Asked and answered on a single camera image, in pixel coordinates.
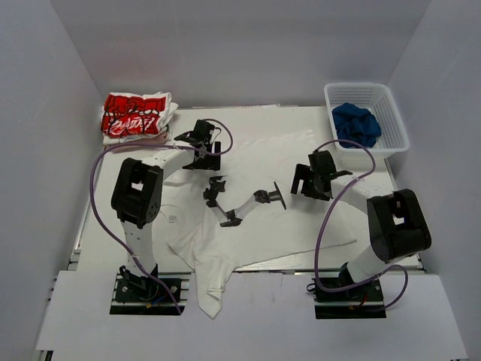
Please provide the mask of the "white t shirt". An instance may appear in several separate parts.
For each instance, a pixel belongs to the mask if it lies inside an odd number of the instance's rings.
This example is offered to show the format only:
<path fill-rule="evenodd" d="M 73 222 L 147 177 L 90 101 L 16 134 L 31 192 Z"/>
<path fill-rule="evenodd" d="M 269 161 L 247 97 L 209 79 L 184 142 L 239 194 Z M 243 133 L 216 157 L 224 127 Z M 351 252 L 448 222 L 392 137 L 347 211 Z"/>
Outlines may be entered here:
<path fill-rule="evenodd" d="M 180 170 L 163 189 L 154 238 L 195 271 L 199 308 L 210 318 L 222 309 L 222 293 L 236 268 L 314 249 L 328 203 L 290 193 L 295 167 L 315 148 L 310 130 L 239 144 L 224 155 L 220 174 L 224 211 L 240 207 L 255 191 L 279 189 L 284 202 L 256 205 L 233 227 L 222 227 L 206 206 L 210 172 Z"/>

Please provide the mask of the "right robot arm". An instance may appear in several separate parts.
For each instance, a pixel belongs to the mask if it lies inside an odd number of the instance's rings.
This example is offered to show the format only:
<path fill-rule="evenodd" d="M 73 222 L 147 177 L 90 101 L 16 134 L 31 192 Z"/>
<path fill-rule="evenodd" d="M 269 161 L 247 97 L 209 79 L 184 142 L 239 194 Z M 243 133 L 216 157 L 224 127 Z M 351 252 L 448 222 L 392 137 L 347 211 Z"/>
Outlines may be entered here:
<path fill-rule="evenodd" d="M 399 261 L 431 247 L 431 233 L 416 194 L 410 189 L 384 193 L 368 179 L 376 170 L 374 158 L 371 169 L 358 175 L 338 170 L 327 150 L 316 150 L 308 159 L 307 165 L 295 166 L 291 193 L 330 202 L 315 246 L 314 282 L 320 290 L 358 299 L 368 283 Z M 319 275 L 319 251 L 331 215 L 341 202 L 367 216 L 370 244 L 341 267 L 337 286 L 327 287 Z"/>

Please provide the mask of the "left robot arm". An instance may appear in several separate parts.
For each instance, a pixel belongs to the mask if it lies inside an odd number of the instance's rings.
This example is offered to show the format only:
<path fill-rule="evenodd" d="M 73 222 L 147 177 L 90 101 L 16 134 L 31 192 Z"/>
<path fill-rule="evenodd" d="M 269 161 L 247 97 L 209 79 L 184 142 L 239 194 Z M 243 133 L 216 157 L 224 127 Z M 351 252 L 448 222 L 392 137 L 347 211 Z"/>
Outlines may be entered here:
<path fill-rule="evenodd" d="M 169 144 L 152 156 L 127 158 L 121 165 L 111 199 L 128 253 L 120 274 L 143 300 L 154 298 L 159 291 L 152 223 L 160 212 L 163 183 L 181 169 L 220 169 L 221 144 L 213 139 L 219 130 L 215 122 L 197 120 L 193 130 L 174 139 L 181 143 L 179 147 Z"/>

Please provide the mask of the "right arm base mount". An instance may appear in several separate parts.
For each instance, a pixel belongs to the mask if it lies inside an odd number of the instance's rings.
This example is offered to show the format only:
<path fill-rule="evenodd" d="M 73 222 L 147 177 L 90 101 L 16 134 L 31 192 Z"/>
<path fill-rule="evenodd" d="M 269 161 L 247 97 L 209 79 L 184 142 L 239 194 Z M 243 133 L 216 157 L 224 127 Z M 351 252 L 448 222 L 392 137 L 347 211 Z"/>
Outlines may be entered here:
<path fill-rule="evenodd" d="M 383 291 L 379 281 L 339 293 L 327 293 L 314 281 L 306 286 L 314 298 L 317 320 L 367 320 L 384 319 Z"/>

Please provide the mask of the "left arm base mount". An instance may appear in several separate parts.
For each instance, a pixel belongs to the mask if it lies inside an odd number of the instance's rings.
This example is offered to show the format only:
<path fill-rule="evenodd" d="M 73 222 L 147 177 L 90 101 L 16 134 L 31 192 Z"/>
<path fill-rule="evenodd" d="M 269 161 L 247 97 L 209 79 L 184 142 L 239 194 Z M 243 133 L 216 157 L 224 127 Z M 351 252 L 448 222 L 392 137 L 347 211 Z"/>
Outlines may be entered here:
<path fill-rule="evenodd" d="M 146 276 L 132 275 L 125 266 L 119 268 L 110 302 L 111 315 L 180 316 L 189 296 L 188 274 L 158 274 L 169 289 Z"/>

